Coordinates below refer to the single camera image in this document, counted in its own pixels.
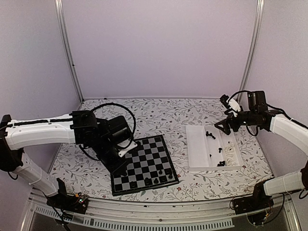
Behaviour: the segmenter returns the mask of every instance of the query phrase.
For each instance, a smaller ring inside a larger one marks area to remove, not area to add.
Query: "floral tablecloth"
[[[87,193],[91,197],[125,201],[179,202],[221,199],[249,194],[253,186],[272,177],[272,172],[255,137],[245,129],[235,133],[244,161],[240,170],[188,171],[185,125],[214,125],[225,118],[219,100],[208,99],[116,99],[87,100],[81,110],[101,103],[119,103],[128,107],[137,119],[135,138],[163,134],[180,183],[161,189],[113,197],[110,175],[101,162],[87,158],[73,144],[63,144],[51,175],[60,177],[68,192]],[[111,119],[124,115],[132,128],[129,113],[108,106],[95,112],[98,118]]]

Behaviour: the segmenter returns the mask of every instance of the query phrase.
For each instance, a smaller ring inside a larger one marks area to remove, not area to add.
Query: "chessboard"
[[[136,193],[179,183],[162,135],[135,140],[138,146],[125,154],[123,175],[111,175],[112,195]]]

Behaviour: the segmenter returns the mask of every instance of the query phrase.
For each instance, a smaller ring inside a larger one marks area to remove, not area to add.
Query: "white wall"
[[[0,116],[33,119],[77,109],[54,1],[1,1],[0,31]],[[46,169],[55,148],[26,151]],[[13,181],[0,171],[0,230],[20,228],[30,190],[23,179]]]
[[[74,0],[63,6],[85,98],[220,97],[240,87],[256,0]]]
[[[248,90],[264,90],[269,104],[308,124],[308,2],[265,1],[256,56]],[[266,131],[258,140],[274,175],[302,169],[307,157],[283,138]],[[294,204],[303,230],[308,230],[308,199]]]

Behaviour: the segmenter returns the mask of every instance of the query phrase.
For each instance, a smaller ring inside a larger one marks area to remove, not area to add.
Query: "table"
[[[81,110],[101,103],[119,103],[135,115],[135,138],[163,134],[173,165],[179,177],[178,185],[156,190],[113,197],[110,174],[101,162],[87,158],[74,144],[63,144],[53,164],[51,175],[61,178],[69,193],[82,192],[93,198],[138,202],[186,202],[222,199],[250,194],[254,185],[273,177],[266,158],[255,137],[241,128],[235,137],[244,161],[239,170],[189,172],[186,125],[214,125],[224,119],[224,107],[211,99],[112,99],[87,100]],[[124,115],[132,128],[129,113],[108,106],[95,112],[98,118],[111,119]]]

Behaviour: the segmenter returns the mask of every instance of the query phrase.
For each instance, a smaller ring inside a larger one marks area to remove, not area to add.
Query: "white tray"
[[[206,136],[206,131],[216,139]],[[226,135],[214,126],[186,126],[186,135],[189,171],[236,170],[243,166],[233,131]],[[226,165],[218,167],[220,161]]]

